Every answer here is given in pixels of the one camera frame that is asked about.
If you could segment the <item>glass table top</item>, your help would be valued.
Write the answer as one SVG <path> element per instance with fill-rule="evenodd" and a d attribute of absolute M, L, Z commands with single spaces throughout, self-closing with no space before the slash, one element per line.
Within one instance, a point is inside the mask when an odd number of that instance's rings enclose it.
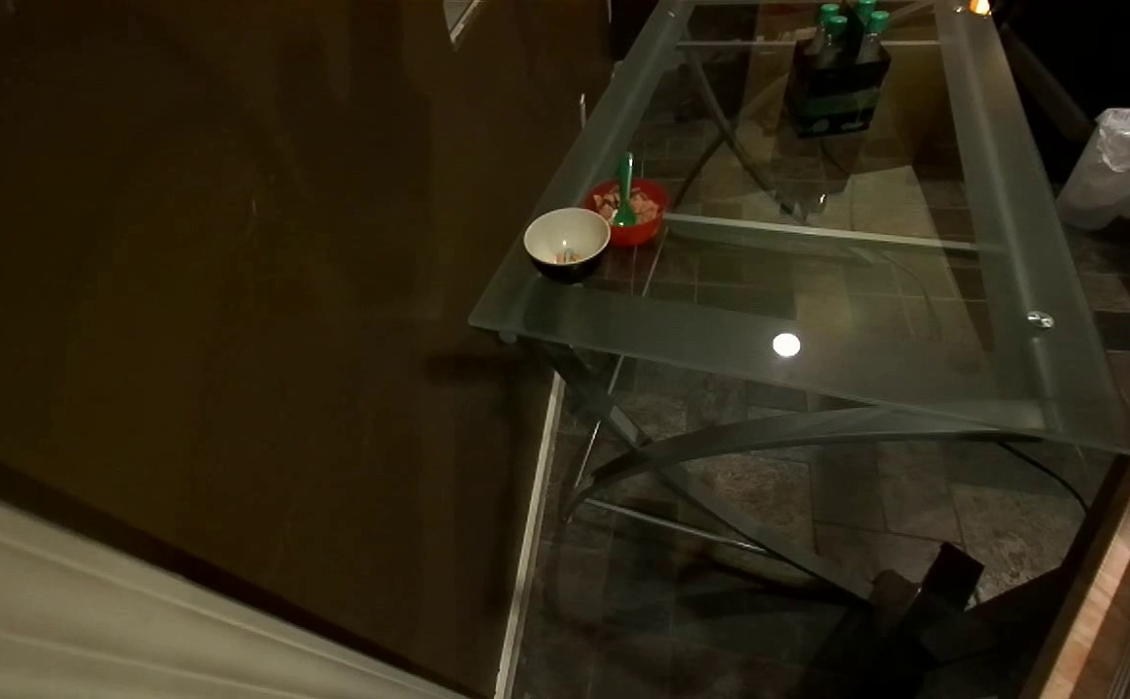
<path fill-rule="evenodd" d="M 508 251 L 476 322 L 905 427 L 1125 450 L 999 22 L 970 0 L 882 2 L 876 119 L 804 141 L 788 81 L 817 0 L 662 0 L 546 189 L 571 207 L 634 159 L 670 189 L 662 238 L 584 282 Z"/>

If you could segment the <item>curved metal table frame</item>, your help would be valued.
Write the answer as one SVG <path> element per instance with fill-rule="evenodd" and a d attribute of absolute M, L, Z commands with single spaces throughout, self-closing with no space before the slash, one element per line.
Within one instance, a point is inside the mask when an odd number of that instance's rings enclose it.
<path fill-rule="evenodd" d="M 640 525 L 782 586 L 867 600 L 958 552 L 958 596 L 1053 569 L 1100 504 L 1093 442 L 649 359 L 603 376 L 571 521 Z"/>

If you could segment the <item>white ceramic bowl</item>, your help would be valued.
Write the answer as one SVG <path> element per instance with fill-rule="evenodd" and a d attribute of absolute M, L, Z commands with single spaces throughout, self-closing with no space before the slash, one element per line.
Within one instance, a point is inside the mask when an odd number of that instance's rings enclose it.
<path fill-rule="evenodd" d="M 522 248 L 547 278 L 588 278 L 612 248 L 612 221 L 579 207 L 547 209 L 527 221 Z"/>

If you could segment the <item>white plastic trash bag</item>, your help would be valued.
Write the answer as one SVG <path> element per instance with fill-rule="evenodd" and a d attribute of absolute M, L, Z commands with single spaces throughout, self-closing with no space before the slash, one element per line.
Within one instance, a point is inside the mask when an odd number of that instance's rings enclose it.
<path fill-rule="evenodd" d="M 1130 207 L 1130 107 L 1100 112 L 1058 207 L 1076 227 L 1105 227 Z"/>

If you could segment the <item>red bowl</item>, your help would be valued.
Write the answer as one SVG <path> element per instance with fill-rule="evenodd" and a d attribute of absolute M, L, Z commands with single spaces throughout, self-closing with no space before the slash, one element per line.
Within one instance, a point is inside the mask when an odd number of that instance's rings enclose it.
<path fill-rule="evenodd" d="M 619 183 L 603 183 L 588 207 L 612 221 L 614 248 L 640 248 L 662 238 L 670 192 L 654 179 L 637 179 L 634 199 L 623 199 Z"/>

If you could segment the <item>green spoon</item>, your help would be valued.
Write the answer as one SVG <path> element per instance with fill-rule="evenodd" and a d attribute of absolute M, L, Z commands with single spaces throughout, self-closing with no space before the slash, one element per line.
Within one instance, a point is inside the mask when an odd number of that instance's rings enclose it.
<path fill-rule="evenodd" d="M 625 152 L 619 161 L 619 209 L 614 209 L 614 223 L 637 223 L 637 209 L 634 209 L 634 179 L 637 179 L 637 155 Z"/>

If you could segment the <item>white panel lower left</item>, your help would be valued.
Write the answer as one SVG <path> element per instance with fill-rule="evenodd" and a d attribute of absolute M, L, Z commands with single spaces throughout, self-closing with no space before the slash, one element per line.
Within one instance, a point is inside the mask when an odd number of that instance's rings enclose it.
<path fill-rule="evenodd" d="M 0 699 L 464 699 L 0 504 Z"/>

